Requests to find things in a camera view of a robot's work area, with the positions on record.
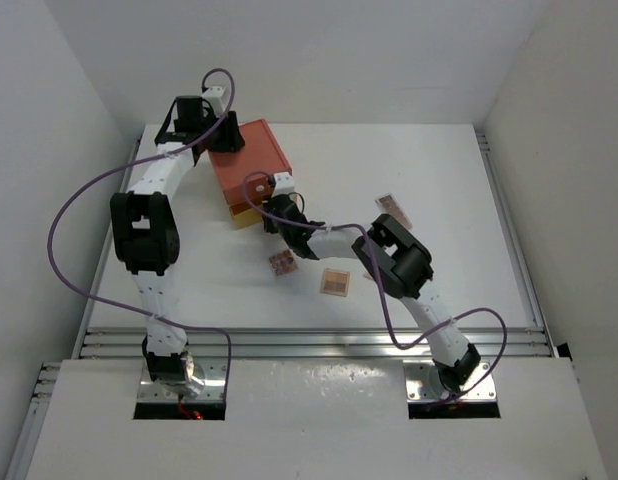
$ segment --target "wall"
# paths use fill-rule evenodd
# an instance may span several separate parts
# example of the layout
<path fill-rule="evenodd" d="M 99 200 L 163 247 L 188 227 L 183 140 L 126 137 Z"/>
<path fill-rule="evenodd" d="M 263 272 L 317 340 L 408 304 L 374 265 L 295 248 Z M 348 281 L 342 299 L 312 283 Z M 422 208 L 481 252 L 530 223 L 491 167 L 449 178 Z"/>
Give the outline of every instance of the wall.
<path fill-rule="evenodd" d="M 618 478 L 618 0 L 558 0 L 487 137 L 547 321 Z"/>
<path fill-rule="evenodd" d="M 477 123 L 549 0 L 45 0 L 125 131 L 215 66 L 240 118 Z"/>
<path fill-rule="evenodd" d="M 0 478 L 43 360 L 71 354 L 84 301 L 57 281 L 45 253 L 62 202 L 131 147 L 42 0 L 0 0 Z M 112 180 L 59 232 L 71 278 L 89 286 L 107 227 Z"/>

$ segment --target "red box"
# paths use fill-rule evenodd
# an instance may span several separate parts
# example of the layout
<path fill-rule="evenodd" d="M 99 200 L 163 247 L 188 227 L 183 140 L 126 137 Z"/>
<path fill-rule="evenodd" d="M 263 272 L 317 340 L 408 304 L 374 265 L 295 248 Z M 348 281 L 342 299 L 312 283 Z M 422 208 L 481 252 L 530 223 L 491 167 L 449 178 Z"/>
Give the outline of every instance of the red box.
<path fill-rule="evenodd" d="M 291 166 L 282 153 L 267 121 L 264 119 L 245 123 L 240 126 L 240 133 L 245 139 L 245 146 L 238 153 L 209 153 L 211 164 L 216 172 L 222 193 L 230 207 L 244 202 L 242 182 L 255 170 L 264 170 L 269 174 L 291 172 Z M 259 198 L 258 185 L 265 187 L 264 194 L 270 194 L 271 188 L 263 181 L 264 176 L 254 176 L 247 184 L 251 199 Z"/>

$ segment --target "white wall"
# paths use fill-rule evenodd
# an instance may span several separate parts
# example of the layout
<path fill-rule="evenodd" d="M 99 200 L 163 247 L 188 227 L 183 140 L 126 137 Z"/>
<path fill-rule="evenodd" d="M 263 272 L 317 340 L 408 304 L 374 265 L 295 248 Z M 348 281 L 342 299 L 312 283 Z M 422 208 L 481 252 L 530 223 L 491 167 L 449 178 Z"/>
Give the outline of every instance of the white wall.
<path fill-rule="evenodd" d="M 549 0 L 45 0 L 125 130 L 214 66 L 242 119 L 477 123 Z"/>
<path fill-rule="evenodd" d="M 124 142 L 42 0 L 0 0 L 0 478 L 41 362 L 71 354 L 84 301 L 47 264 L 62 202 L 121 164 Z M 89 286 L 108 223 L 108 182 L 59 232 L 61 265 Z"/>
<path fill-rule="evenodd" d="M 618 0 L 558 0 L 487 137 L 547 321 L 618 479 Z"/>

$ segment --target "purple cable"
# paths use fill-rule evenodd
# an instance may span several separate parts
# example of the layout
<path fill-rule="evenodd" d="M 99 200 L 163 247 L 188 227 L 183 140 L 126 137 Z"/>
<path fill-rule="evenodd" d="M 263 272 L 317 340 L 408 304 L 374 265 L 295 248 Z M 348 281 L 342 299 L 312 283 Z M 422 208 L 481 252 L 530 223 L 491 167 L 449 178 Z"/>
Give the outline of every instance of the purple cable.
<path fill-rule="evenodd" d="M 70 290 L 73 290 L 77 294 L 82 295 L 83 297 L 89 298 L 91 300 L 94 300 L 96 302 L 106 303 L 107 305 L 111 305 L 111 306 L 118 307 L 118 308 L 123 308 L 125 310 L 129 310 L 131 312 L 139 313 L 140 315 L 144 315 L 144 316 L 147 316 L 147 317 L 153 317 L 154 316 L 154 313 L 150 312 L 148 310 L 144 310 L 142 308 L 134 307 L 133 305 L 128 305 L 126 303 L 117 302 L 117 301 L 111 300 L 109 298 L 104 298 L 104 297 L 99 297 L 98 295 L 93 295 L 89 291 L 84 290 L 84 289 L 80 288 L 79 286 L 74 285 L 73 283 L 71 283 L 71 281 L 67 277 L 65 277 L 64 274 L 60 271 L 60 269 L 58 268 L 58 264 L 56 263 L 56 259 L 54 257 L 54 253 L 53 253 L 53 237 L 54 237 L 54 235 L 56 233 L 56 229 L 58 228 L 58 224 L 60 223 L 60 219 L 62 218 L 62 216 L 65 214 L 67 209 L 71 206 L 71 204 L 80 195 L 82 195 L 88 188 L 92 187 L 93 185 L 95 185 L 99 181 L 101 181 L 101 180 L 103 180 L 103 179 L 105 179 L 105 178 L 107 178 L 107 177 L 109 177 L 109 176 L 111 176 L 111 175 L 113 175 L 115 173 L 122 172 L 123 170 L 126 170 L 128 168 L 132 168 L 132 167 L 135 167 L 137 165 L 142 165 L 144 163 L 153 162 L 155 160 L 162 160 L 163 158 L 166 158 L 167 156 L 177 155 L 180 152 L 184 152 L 185 150 L 187 150 L 189 148 L 193 148 L 196 145 L 204 142 L 209 137 L 209 135 L 211 135 L 220 126 L 220 124 L 223 122 L 223 120 L 225 118 L 227 118 L 227 115 L 229 114 L 229 110 L 231 110 L 231 106 L 233 105 L 233 100 L 234 100 L 235 91 L 236 91 L 236 84 L 234 82 L 234 79 L 233 79 L 233 76 L 231 75 L 231 73 L 229 73 L 229 71 L 225 70 L 224 68 L 214 68 L 214 69 L 210 70 L 204 76 L 204 79 L 206 80 L 207 78 L 209 78 L 210 75 L 213 75 L 214 73 L 222 73 L 222 74 L 227 76 L 227 78 L 229 79 L 229 83 L 231 85 L 231 94 L 229 96 L 229 101 L 227 102 L 227 108 L 225 109 L 224 112 L 222 112 L 222 115 L 220 115 L 218 120 L 216 120 L 216 123 L 214 123 L 209 130 L 207 130 L 205 133 L 200 135 L 197 139 L 195 139 L 190 144 L 184 145 L 182 147 L 179 147 L 179 148 L 177 148 L 175 150 L 172 150 L 171 152 L 163 153 L 163 154 L 160 154 L 160 155 L 153 155 L 151 157 L 142 158 L 140 160 L 135 160 L 135 161 L 133 161 L 131 163 L 128 163 L 126 165 L 123 165 L 121 167 L 116 167 L 116 168 L 113 168 L 113 169 L 111 169 L 109 171 L 101 173 L 100 175 L 98 175 L 94 179 L 88 181 L 86 184 L 84 184 L 82 187 L 80 187 L 71 197 L 69 197 L 69 200 L 67 200 L 64 203 L 64 205 L 60 208 L 60 210 L 56 214 L 56 217 L 53 219 L 53 222 L 51 223 L 51 228 L 49 228 L 49 235 L 47 236 L 47 257 L 49 258 L 49 263 L 51 264 L 51 268 L 53 269 L 53 271 L 56 274 L 56 276 Z M 227 402 L 227 387 L 229 386 L 229 372 L 231 370 L 231 355 L 232 355 L 232 344 L 231 344 L 231 338 L 229 337 L 229 334 L 225 330 L 223 330 L 221 328 L 216 328 L 216 327 L 196 327 L 196 326 L 191 326 L 191 325 L 182 325 L 180 323 L 174 322 L 174 321 L 169 320 L 168 318 L 164 318 L 164 317 L 156 317 L 156 319 L 161 321 L 162 323 L 165 323 L 167 325 L 171 325 L 172 327 L 176 327 L 176 328 L 182 328 L 182 329 L 192 330 L 192 331 L 196 331 L 196 332 L 213 332 L 213 333 L 218 333 L 220 335 L 224 335 L 224 337 L 227 339 L 227 374 L 225 375 L 225 387 L 224 387 L 224 392 L 223 392 L 223 402 L 226 404 L 226 402 Z"/>
<path fill-rule="evenodd" d="M 258 212 L 260 215 L 262 215 L 264 217 L 267 217 L 267 218 L 269 218 L 271 220 L 274 220 L 276 222 L 279 222 L 279 223 L 284 223 L 284 224 L 290 225 L 292 227 L 306 228 L 307 230 L 328 230 L 329 228 L 331 228 L 331 230 L 337 231 L 337 230 L 344 230 L 344 229 L 347 229 L 347 228 L 354 228 L 354 229 L 360 231 L 360 233 L 362 234 L 362 236 L 363 236 L 363 238 L 365 240 L 366 245 L 369 247 L 369 259 L 371 260 L 371 268 L 373 270 L 373 276 L 374 276 L 374 279 L 376 280 L 376 286 L 378 287 L 378 294 L 380 295 L 380 305 L 382 307 L 382 313 L 384 315 L 385 325 L 387 327 L 387 333 L 389 333 L 389 338 L 391 338 L 391 343 L 393 343 L 393 345 L 398 350 L 402 350 L 402 351 L 409 350 L 410 348 L 413 348 L 416 345 L 418 345 L 419 343 L 421 343 L 423 340 L 425 340 L 427 337 L 429 337 L 433 333 L 435 333 L 438 330 L 441 330 L 441 329 L 447 327 L 452 322 L 461 320 L 463 318 L 466 318 L 466 317 L 468 317 L 470 315 L 473 315 L 475 313 L 478 313 L 478 312 L 490 313 L 490 314 L 494 315 L 498 319 L 498 321 L 500 322 L 500 325 L 502 326 L 502 345 L 500 347 L 500 351 L 498 352 L 498 355 L 496 355 L 496 358 L 491 363 L 491 365 L 489 366 L 489 369 L 486 371 L 486 373 L 480 378 L 480 380 L 478 380 L 468 390 L 460 392 L 460 393 L 458 393 L 456 395 L 450 395 L 446 399 L 441 400 L 439 402 L 432 402 L 432 406 L 434 406 L 436 404 L 442 405 L 444 403 L 448 403 L 448 402 L 451 402 L 453 400 L 457 400 L 462 395 L 466 395 L 471 390 L 473 390 L 476 386 L 478 386 L 478 384 L 480 384 L 485 378 L 487 378 L 493 372 L 494 368 L 496 367 L 498 362 L 500 362 L 500 359 L 503 357 L 503 355 L 505 353 L 505 348 L 507 346 L 507 337 L 508 337 L 507 325 L 505 324 L 505 321 L 503 320 L 503 318 L 500 316 L 500 314 L 498 312 L 496 312 L 495 310 L 492 310 L 491 308 L 487 308 L 487 307 L 474 308 L 473 310 L 469 310 L 467 312 L 461 313 L 455 319 L 449 319 L 449 320 L 446 320 L 446 321 L 436 325 L 435 327 L 433 327 L 433 328 L 427 330 L 426 332 L 424 332 L 422 335 L 420 335 L 418 338 L 416 338 L 411 343 L 408 343 L 408 344 L 400 343 L 398 341 L 398 338 L 396 337 L 396 333 L 394 331 L 393 324 L 391 323 L 391 316 L 389 315 L 389 308 L 387 307 L 387 299 L 385 298 L 385 291 L 384 291 L 384 287 L 382 285 L 382 277 L 380 275 L 380 268 L 378 266 L 378 259 L 376 258 L 376 255 L 373 252 L 373 248 L 371 248 L 371 244 L 372 244 L 371 243 L 371 238 L 369 238 L 369 234 L 367 233 L 365 228 L 362 225 L 359 225 L 357 223 L 346 223 L 346 224 L 343 224 L 343 225 L 335 225 L 335 226 L 331 226 L 331 227 L 327 227 L 327 226 L 324 226 L 324 225 L 323 226 L 320 226 L 320 225 L 307 225 L 305 223 L 294 222 L 292 220 L 287 220 L 285 218 L 277 217 L 275 215 L 272 215 L 269 212 L 265 212 L 264 210 L 259 208 L 251 200 L 251 198 L 249 198 L 249 192 L 248 192 L 248 189 L 247 189 L 247 184 L 248 184 L 249 180 L 252 177 L 256 176 L 256 175 L 264 175 L 265 178 L 269 178 L 271 176 L 270 174 L 268 174 L 267 172 L 264 172 L 262 170 L 256 170 L 254 172 L 251 172 L 242 181 L 242 195 L 244 196 L 245 201 L 247 202 L 247 204 L 251 208 L 253 208 L 256 212 Z"/>

